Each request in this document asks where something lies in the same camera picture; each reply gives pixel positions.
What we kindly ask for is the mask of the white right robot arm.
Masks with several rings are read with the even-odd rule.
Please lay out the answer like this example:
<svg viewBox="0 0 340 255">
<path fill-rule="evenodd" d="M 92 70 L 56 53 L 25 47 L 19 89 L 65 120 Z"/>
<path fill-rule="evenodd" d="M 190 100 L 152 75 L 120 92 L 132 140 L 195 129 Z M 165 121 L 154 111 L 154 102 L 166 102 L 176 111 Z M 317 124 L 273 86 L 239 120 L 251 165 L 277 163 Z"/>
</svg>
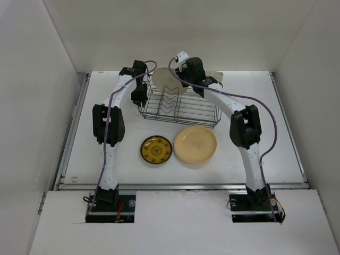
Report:
<svg viewBox="0 0 340 255">
<path fill-rule="evenodd" d="M 267 186 L 260 163 L 259 143 L 262 134 L 256 105 L 244 105 L 236 98 L 247 98 L 224 91 L 221 82 L 206 76 L 202 60 L 181 52 L 173 61 L 178 67 L 172 72 L 183 87 L 191 86 L 202 98 L 217 106 L 230 120 L 229 137 L 238 148 L 245 169 L 246 210 L 257 210 L 267 200 Z"/>
</svg>

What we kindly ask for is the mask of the brown yellow patterned plate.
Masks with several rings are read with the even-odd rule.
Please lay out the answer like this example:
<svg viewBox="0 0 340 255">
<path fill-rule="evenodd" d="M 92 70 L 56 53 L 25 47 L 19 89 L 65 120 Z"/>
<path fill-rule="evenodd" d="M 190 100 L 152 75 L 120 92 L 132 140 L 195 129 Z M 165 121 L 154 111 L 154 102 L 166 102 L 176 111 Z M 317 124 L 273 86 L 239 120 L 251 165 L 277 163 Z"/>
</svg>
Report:
<svg viewBox="0 0 340 255">
<path fill-rule="evenodd" d="M 140 146 L 142 158 L 153 165 L 167 162 L 173 153 L 172 143 L 161 135 L 146 138 Z"/>
</svg>

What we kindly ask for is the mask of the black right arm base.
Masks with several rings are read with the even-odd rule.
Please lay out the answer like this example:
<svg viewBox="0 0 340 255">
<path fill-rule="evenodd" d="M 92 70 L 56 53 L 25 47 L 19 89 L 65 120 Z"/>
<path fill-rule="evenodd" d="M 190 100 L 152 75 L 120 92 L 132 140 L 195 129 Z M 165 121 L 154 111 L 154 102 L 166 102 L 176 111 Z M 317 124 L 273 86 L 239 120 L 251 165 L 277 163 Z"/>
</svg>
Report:
<svg viewBox="0 0 340 255">
<path fill-rule="evenodd" d="M 228 197 L 226 207 L 231 211 L 233 223 L 281 224 L 286 218 L 285 210 L 273 192 L 270 199 L 265 194 L 265 199 L 259 203 L 253 202 L 244 192 L 231 192 Z"/>
</svg>

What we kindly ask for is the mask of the black wire dish rack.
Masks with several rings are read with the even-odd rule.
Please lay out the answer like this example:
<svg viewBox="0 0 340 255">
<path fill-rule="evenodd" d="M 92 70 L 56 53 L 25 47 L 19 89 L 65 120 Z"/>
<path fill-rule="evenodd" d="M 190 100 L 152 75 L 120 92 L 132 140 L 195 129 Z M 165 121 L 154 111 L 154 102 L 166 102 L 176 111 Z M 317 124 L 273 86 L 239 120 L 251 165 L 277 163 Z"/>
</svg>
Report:
<svg viewBox="0 0 340 255">
<path fill-rule="evenodd" d="M 221 120 L 221 110 L 191 88 L 180 95 L 178 89 L 164 87 L 160 90 L 149 81 L 147 97 L 145 105 L 138 107 L 138 112 L 145 119 L 201 125 L 211 129 Z"/>
</svg>

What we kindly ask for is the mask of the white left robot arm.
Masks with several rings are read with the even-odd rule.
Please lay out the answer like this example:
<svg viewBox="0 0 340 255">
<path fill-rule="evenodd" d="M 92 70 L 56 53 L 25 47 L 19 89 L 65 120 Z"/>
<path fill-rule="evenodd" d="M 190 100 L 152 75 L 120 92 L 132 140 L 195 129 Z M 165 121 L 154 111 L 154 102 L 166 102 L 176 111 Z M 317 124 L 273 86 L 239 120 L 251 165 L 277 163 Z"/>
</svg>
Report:
<svg viewBox="0 0 340 255">
<path fill-rule="evenodd" d="M 125 135 L 123 106 L 131 101 L 137 107 L 144 107 L 148 100 L 147 83 L 151 72 L 150 61 L 135 60 L 132 67 L 124 67 L 118 74 L 118 82 L 111 95 L 102 104 L 92 108 L 93 135 L 103 147 L 103 166 L 100 172 L 91 206 L 102 205 L 114 210 L 119 203 L 117 158 L 118 147 Z"/>
</svg>

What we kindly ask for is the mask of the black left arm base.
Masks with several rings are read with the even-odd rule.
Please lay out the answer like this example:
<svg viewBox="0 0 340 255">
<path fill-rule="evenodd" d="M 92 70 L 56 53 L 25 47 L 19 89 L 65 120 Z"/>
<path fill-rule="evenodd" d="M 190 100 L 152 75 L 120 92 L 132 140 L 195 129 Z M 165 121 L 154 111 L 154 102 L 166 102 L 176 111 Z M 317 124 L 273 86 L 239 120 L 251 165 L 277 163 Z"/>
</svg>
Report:
<svg viewBox="0 0 340 255">
<path fill-rule="evenodd" d="M 114 202 L 100 201 L 98 196 L 90 213 L 85 216 L 86 223 L 134 223 L 136 194 L 115 194 Z"/>
</svg>

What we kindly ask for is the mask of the cream plate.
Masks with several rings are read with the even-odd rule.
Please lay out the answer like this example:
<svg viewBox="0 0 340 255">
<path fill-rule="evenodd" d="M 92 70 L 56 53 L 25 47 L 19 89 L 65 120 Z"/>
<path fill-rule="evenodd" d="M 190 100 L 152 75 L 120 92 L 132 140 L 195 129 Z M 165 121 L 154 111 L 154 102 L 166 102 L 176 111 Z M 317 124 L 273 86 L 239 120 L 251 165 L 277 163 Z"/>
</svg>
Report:
<svg viewBox="0 0 340 255">
<path fill-rule="evenodd" d="M 153 85 L 161 92 L 168 94 L 182 95 L 187 91 L 187 87 L 176 79 L 167 67 L 157 68 L 151 75 Z"/>
</svg>

